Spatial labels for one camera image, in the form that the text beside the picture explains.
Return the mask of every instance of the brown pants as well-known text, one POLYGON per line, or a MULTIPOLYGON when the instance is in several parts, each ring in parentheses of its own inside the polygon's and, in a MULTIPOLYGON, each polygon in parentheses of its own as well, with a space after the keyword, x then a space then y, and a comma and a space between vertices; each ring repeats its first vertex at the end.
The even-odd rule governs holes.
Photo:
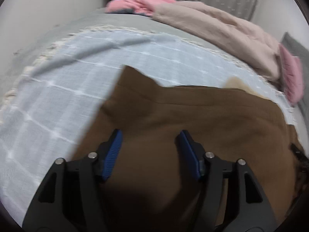
POLYGON ((281 222, 295 196, 300 149, 280 108, 238 89, 160 87, 126 67, 99 109, 75 159, 95 151, 114 128, 123 144, 103 196, 116 231, 185 231, 200 186, 174 144, 187 129, 221 159, 248 162, 281 222))

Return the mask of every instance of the silver screw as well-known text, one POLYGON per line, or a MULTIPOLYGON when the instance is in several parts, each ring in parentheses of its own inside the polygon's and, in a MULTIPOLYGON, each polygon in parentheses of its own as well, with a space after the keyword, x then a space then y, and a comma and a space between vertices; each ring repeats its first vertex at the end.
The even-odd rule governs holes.
POLYGON ((212 152, 207 152, 205 155, 207 158, 210 158, 210 159, 214 158, 214 153, 212 152))
POLYGON ((98 154, 97 154, 96 152, 91 152, 91 153, 88 154, 88 157, 89 157, 90 159, 94 159, 94 158, 97 157, 97 156, 98 156, 98 154))
POLYGON ((244 159, 239 159, 238 163, 242 166, 244 166, 246 164, 246 161, 244 159))
POLYGON ((60 165, 60 164, 62 164, 63 162, 64 162, 64 159, 62 159, 62 158, 58 158, 58 159, 55 160, 55 163, 56 163, 57 165, 60 165))

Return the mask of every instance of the blue gripper pad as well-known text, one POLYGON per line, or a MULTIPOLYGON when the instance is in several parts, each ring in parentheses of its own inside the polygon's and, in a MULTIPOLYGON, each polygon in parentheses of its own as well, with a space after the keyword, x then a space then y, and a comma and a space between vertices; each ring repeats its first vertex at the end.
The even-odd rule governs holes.
POLYGON ((201 180, 205 175, 204 148, 201 144, 194 142, 187 130, 182 130, 176 140, 192 176, 197 181, 201 180))
POLYGON ((109 151, 104 159, 104 167, 102 171, 102 178, 106 181, 112 174, 118 153, 122 144, 122 132, 120 130, 115 130, 116 134, 114 140, 112 141, 109 151))

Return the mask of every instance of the gray pillow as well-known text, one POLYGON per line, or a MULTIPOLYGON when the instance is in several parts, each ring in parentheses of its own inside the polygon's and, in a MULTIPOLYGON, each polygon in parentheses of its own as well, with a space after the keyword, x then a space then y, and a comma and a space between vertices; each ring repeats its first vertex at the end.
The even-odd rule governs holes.
POLYGON ((292 38, 288 32, 285 33, 282 44, 294 56, 298 56, 302 62, 302 75, 305 83, 304 97, 299 101, 298 106, 304 118, 309 135, 309 50, 292 38))

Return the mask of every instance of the white wall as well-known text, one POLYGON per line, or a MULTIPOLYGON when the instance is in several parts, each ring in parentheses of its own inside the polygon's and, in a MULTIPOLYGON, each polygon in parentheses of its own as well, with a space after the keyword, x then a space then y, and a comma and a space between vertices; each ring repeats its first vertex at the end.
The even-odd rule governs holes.
POLYGON ((252 22, 278 41, 289 32, 309 49, 309 25, 294 0, 259 0, 252 22))
POLYGON ((101 8, 107 0, 5 0, 0 7, 0 72, 14 52, 61 24, 101 8))

